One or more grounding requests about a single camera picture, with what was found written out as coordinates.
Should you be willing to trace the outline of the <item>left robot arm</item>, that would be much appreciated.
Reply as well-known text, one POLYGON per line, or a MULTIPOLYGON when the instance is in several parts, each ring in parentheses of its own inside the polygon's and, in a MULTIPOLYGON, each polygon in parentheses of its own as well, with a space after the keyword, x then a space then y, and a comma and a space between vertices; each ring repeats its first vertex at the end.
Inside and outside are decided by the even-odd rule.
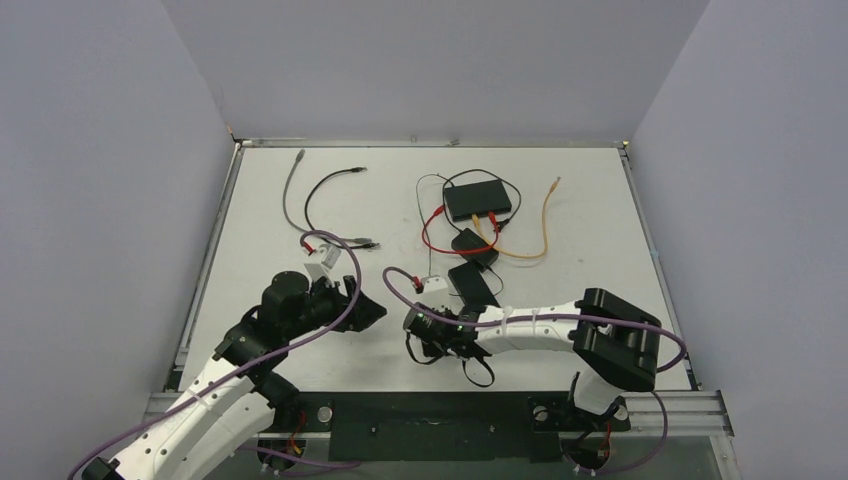
POLYGON ((113 457, 90 454, 71 478, 206 475, 253 434, 295 423, 300 392, 275 371, 291 350, 330 332, 362 332, 386 314, 354 275, 277 274, 165 413, 131 429, 133 442, 113 457))

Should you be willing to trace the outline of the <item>black Mercury switch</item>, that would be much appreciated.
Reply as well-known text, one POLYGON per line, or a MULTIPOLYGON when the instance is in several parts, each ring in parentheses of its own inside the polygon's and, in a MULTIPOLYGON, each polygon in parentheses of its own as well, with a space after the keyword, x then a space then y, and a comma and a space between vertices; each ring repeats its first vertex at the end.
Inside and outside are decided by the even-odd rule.
POLYGON ((481 216, 510 213, 513 204, 502 180, 489 180, 444 189, 444 202, 454 222, 481 216))

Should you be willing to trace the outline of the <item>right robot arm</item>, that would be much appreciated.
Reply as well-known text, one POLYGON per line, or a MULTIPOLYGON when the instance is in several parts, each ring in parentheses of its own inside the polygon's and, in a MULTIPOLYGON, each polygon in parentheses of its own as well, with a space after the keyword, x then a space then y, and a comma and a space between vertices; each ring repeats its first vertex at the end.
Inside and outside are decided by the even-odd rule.
POLYGON ((585 364, 564 400, 566 418, 588 427, 608 414, 625 392, 651 392, 658 373, 662 324, 658 318, 600 288, 560 305, 515 309, 473 307, 461 315, 416 303, 404 331, 429 359, 463 362, 512 351, 566 352, 585 364))

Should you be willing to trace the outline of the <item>ribbed black network switch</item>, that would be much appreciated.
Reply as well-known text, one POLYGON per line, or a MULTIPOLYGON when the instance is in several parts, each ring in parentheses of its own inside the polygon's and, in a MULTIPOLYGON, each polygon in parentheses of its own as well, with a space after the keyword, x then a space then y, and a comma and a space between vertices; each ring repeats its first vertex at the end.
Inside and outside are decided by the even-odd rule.
POLYGON ((476 263, 466 262, 448 270, 448 279, 465 306, 499 307, 495 294, 476 263))

